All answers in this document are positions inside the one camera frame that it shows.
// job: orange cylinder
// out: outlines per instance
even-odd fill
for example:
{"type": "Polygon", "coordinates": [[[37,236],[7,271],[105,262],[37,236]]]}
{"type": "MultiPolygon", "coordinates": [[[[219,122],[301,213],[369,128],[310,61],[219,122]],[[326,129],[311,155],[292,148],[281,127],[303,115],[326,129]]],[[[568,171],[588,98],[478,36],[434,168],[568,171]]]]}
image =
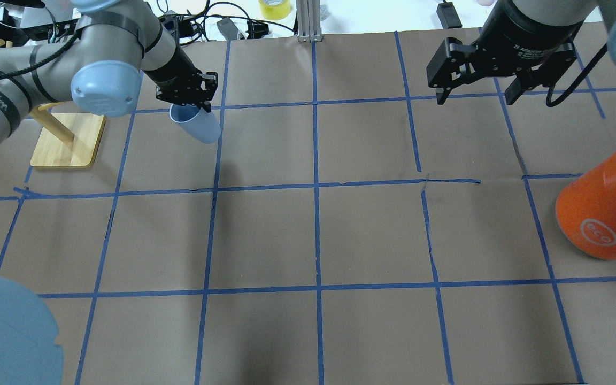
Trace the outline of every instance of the orange cylinder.
{"type": "Polygon", "coordinates": [[[616,153],[565,187],[555,212],[575,246],[590,256],[616,260],[616,153]]]}

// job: wooden stand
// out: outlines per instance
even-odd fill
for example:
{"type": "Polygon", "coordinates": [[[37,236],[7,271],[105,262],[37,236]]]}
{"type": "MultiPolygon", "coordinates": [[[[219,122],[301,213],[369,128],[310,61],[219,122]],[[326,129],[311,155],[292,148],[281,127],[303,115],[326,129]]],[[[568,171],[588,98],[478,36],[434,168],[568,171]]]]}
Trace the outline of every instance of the wooden stand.
{"type": "Polygon", "coordinates": [[[106,124],[105,116],[89,113],[51,114],[54,104],[36,107],[30,116],[44,127],[30,165],[44,168],[86,168],[94,163],[106,124]]]}

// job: yellow tape roll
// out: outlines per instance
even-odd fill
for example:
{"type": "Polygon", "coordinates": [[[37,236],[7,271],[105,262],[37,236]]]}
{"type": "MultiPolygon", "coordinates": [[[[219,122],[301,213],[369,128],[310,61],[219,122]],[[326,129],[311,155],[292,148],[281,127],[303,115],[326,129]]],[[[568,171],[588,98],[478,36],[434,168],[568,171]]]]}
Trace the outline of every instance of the yellow tape roll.
{"type": "Polygon", "coordinates": [[[287,17],[291,12],[289,0],[258,0],[261,5],[261,13],[267,20],[279,20],[287,17]]]}

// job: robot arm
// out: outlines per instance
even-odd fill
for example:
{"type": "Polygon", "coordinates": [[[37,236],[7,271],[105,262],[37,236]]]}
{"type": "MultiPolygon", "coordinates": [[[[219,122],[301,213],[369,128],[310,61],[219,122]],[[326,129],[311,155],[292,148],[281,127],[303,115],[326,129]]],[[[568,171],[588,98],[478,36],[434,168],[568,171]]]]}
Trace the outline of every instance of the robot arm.
{"type": "Polygon", "coordinates": [[[596,5],[616,63],[616,0],[498,0],[477,41],[463,45],[448,37],[428,64],[428,84],[436,88],[438,104],[454,88],[487,76],[515,76],[505,91],[508,104],[526,90],[552,88],[574,63],[574,37],[596,5]]]}
{"type": "Polygon", "coordinates": [[[196,68],[145,2],[74,0],[73,5],[83,17],[65,47],[0,49],[0,143],[41,103],[74,100],[94,114],[129,114],[142,69],[156,83],[157,98],[210,112],[218,74],[196,68]],[[59,50],[58,58],[29,70],[59,50]]]}

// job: orange object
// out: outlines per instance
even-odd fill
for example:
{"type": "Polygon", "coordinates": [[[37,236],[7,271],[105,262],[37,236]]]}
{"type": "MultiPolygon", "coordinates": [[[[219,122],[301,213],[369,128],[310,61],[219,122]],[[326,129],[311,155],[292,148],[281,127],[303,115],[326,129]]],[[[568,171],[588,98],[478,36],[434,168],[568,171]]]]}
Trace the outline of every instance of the orange object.
{"type": "Polygon", "coordinates": [[[616,153],[565,187],[555,212],[575,246],[596,258],[616,260],[616,153]]]}

